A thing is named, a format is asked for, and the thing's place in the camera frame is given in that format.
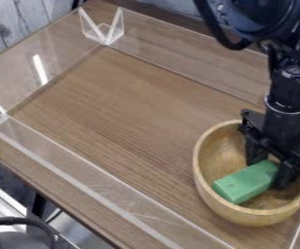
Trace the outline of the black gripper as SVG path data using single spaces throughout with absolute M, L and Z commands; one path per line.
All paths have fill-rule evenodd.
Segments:
M 242 109 L 241 118 L 246 165 L 273 155 L 280 161 L 273 188 L 282 190 L 300 178 L 300 107 L 285 109 L 266 104 L 265 113 Z

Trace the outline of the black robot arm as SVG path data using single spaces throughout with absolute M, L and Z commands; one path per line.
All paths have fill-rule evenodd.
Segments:
M 268 54 L 266 111 L 241 111 L 246 163 L 280 160 L 273 187 L 300 178 L 300 0 L 193 0 L 214 38 L 232 51 L 257 45 Z

